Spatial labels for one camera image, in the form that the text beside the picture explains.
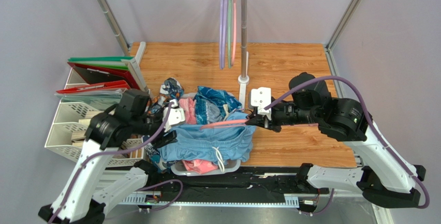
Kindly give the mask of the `light blue shorts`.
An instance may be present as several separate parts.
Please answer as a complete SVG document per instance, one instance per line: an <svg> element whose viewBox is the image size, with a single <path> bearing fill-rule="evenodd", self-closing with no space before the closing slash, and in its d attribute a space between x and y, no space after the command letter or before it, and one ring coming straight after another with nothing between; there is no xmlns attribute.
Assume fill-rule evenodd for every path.
<svg viewBox="0 0 441 224"><path fill-rule="evenodd" d="M164 161L201 159L218 162L216 152L222 160L249 160L253 149L256 126L235 126L201 129L201 125L179 125L171 128L177 133L176 142L158 149Z"/></svg>

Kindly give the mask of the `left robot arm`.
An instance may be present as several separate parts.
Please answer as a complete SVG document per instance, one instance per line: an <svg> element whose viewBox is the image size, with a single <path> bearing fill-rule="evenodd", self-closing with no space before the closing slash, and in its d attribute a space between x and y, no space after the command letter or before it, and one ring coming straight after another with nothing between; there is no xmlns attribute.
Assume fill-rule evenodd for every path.
<svg viewBox="0 0 441 224"><path fill-rule="evenodd" d="M129 89L118 104L92 117L75 168L57 199L40 208L41 219L46 223L103 223L115 206L146 185L149 165L142 160L110 186L96 190L115 155L177 137L171 127L185 122L178 100L169 101L154 114L147 112L150 102L148 93Z"/></svg>

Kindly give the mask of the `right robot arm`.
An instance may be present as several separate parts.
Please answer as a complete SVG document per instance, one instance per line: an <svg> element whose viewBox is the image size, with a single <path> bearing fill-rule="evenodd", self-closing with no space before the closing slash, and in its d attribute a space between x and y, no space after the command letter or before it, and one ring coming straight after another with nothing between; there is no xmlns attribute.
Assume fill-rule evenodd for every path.
<svg viewBox="0 0 441 224"><path fill-rule="evenodd" d="M383 208L425 208L425 167L403 159L378 131L361 96L332 97L326 81L303 72L289 82L288 94L274 98L271 89L249 93L252 109L246 124L274 132L283 126L316 125L327 137L344 143L365 162L363 167L331 168L303 163L295 176L302 192L339 189L361 194Z"/></svg>

